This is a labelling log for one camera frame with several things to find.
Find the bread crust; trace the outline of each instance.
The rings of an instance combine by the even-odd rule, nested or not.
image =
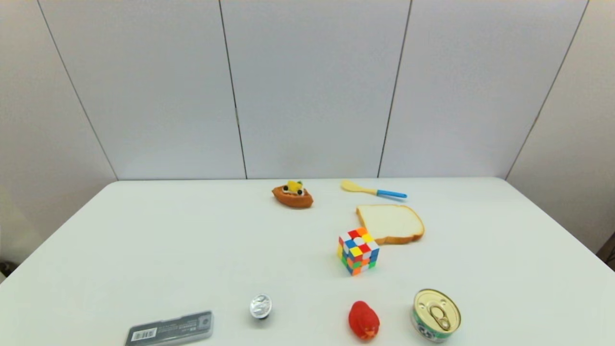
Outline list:
[[[312,199],[312,195],[306,189],[303,189],[305,192],[303,195],[294,195],[293,193],[284,193],[283,188],[284,185],[278,186],[271,190],[276,199],[284,204],[285,206],[293,207],[293,208],[309,208],[312,206],[314,200]]]
[[[385,236],[383,238],[375,238],[374,240],[376,241],[376,244],[378,244],[379,246],[385,245],[385,244],[398,244],[398,245],[408,244],[412,241],[417,241],[421,239],[423,234],[425,234],[425,225],[423,224],[423,220],[421,220],[421,217],[419,216],[419,214],[417,214],[411,207],[404,206],[404,205],[398,205],[398,204],[371,204],[369,206],[390,206],[390,207],[408,208],[410,212],[414,214],[416,218],[419,219],[419,221],[421,222],[421,231],[419,233],[415,233],[413,235],[406,236],[406,237]],[[365,225],[365,221],[363,220],[363,217],[361,216],[361,211],[359,210],[359,207],[357,207],[357,215],[359,216],[359,221],[361,222],[361,225],[367,229],[367,232],[369,232],[370,230]]]

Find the red rubber duck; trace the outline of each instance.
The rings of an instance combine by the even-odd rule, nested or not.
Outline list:
[[[350,328],[359,338],[370,340],[378,334],[380,320],[369,305],[359,300],[352,304],[350,314],[348,314],[348,324],[350,324]]]

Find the wall seam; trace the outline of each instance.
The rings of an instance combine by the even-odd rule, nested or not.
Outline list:
[[[544,108],[544,105],[547,103],[547,99],[549,99],[549,95],[551,94],[551,90],[553,90],[553,86],[555,85],[557,77],[560,75],[561,68],[564,66],[564,62],[566,62],[566,57],[568,56],[568,52],[570,51],[570,47],[573,46],[573,42],[574,42],[574,39],[576,38],[576,34],[579,31],[579,28],[581,27],[581,22],[583,22],[583,17],[585,17],[585,11],[587,10],[587,5],[589,5],[589,1],[590,0],[587,0],[585,2],[585,7],[583,8],[583,13],[581,14],[581,17],[579,19],[579,23],[577,24],[577,27],[574,30],[573,37],[571,38],[570,43],[568,44],[568,48],[566,49],[566,53],[564,54],[564,57],[561,60],[560,67],[557,69],[557,72],[555,73],[555,77],[553,78],[553,82],[551,83],[551,86],[549,87],[549,91],[547,91],[547,95],[544,97],[544,100],[542,101],[542,105],[540,106],[540,109],[538,109],[538,114],[536,114],[536,117],[534,118],[534,122],[532,123],[532,126],[530,127],[530,130],[528,131],[528,134],[525,136],[525,140],[523,141],[523,144],[521,144],[521,148],[519,148],[519,152],[517,153],[517,155],[515,156],[515,159],[512,161],[512,164],[510,165],[510,169],[508,170],[508,173],[506,174],[505,180],[508,180],[508,177],[510,176],[510,173],[512,172],[512,169],[515,167],[515,164],[517,163],[517,160],[519,159],[519,156],[521,156],[521,152],[523,151],[523,148],[525,147],[525,144],[528,142],[528,138],[530,137],[532,131],[534,130],[534,126],[538,122],[538,118],[540,118],[540,114],[542,113],[542,109]]]
[[[117,177],[117,173],[115,171],[115,168],[113,168],[113,165],[111,164],[111,160],[109,160],[109,155],[107,155],[107,152],[105,151],[105,148],[103,147],[102,142],[100,142],[100,138],[98,137],[98,134],[96,133],[96,130],[94,129],[94,125],[92,125],[92,121],[90,120],[90,117],[87,115],[87,111],[85,110],[85,106],[83,105],[83,102],[81,101],[79,93],[77,92],[77,89],[75,88],[75,84],[73,83],[73,79],[71,78],[70,73],[68,73],[68,69],[66,68],[66,64],[64,63],[64,59],[62,58],[62,54],[60,54],[60,50],[58,48],[58,44],[55,42],[54,34],[51,32],[51,28],[49,27],[49,22],[47,22],[47,17],[45,17],[45,12],[43,12],[43,10],[42,10],[41,2],[40,2],[40,0],[36,0],[36,2],[38,4],[38,6],[39,6],[39,10],[41,10],[42,18],[45,21],[45,25],[47,26],[47,31],[49,32],[49,36],[51,37],[51,41],[54,43],[55,51],[58,52],[58,56],[60,57],[60,61],[62,62],[62,66],[64,67],[64,71],[66,72],[66,76],[68,77],[68,81],[71,83],[71,86],[73,87],[73,91],[75,92],[75,96],[77,96],[77,100],[79,101],[79,104],[81,106],[81,110],[83,111],[83,114],[85,115],[85,118],[86,118],[88,124],[90,124],[90,128],[92,129],[92,132],[94,133],[94,137],[96,138],[96,141],[98,141],[98,145],[100,146],[100,150],[102,150],[103,155],[105,156],[105,159],[107,160],[107,163],[109,164],[109,167],[111,168],[111,172],[113,172],[113,175],[115,176],[116,180],[119,180],[118,177]]]
[[[244,141],[241,138],[241,126],[239,126],[239,114],[237,112],[237,98],[235,97],[235,84],[232,80],[232,71],[231,71],[231,57],[229,56],[229,45],[226,42],[226,28],[224,27],[224,17],[222,15],[222,2],[218,0],[218,6],[220,7],[220,21],[222,22],[222,34],[224,35],[224,47],[226,48],[226,62],[229,65],[229,77],[231,78],[231,89],[232,89],[232,101],[235,105],[235,121],[237,122],[237,131],[239,133],[239,146],[241,147],[241,158],[244,162],[244,174],[245,178],[248,179],[248,169],[245,166],[245,153],[244,153]]]
[[[386,147],[386,137],[389,134],[389,124],[391,123],[391,113],[393,112],[393,102],[395,101],[395,92],[397,90],[397,80],[399,78],[399,70],[402,66],[402,57],[403,57],[403,49],[406,45],[406,35],[408,34],[408,22],[410,22],[410,12],[412,11],[412,2],[410,0],[410,4],[408,5],[408,16],[406,17],[406,27],[403,31],[403,39],[402,39],[402,49],[399,52],[399,62],[397,63],[397,73],[395,74],[395,83],[393,84],[393,94],[391,95],[391,106],[389,107],[389,117],[386,121],[386,130],[384,131],[384,140],[383,140],[383,149],[380,153],[380,163],[378,164],[378,174],[376,178],[380,178],[380,169],[383,165],[383,157],[384,157],[384,148]]]

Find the rubik's cube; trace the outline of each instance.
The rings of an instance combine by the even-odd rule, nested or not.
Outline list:
[[[376,265],[380,248],[364,227],[339,236],[338,257],[352,276]]]

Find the barcode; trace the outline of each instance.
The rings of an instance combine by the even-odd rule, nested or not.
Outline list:
[[[158,328],[145,329],[144,331],[136,331],[132,333],[132,339],[130,341],[149,339],[150,337],[156,336],[156,331]]]

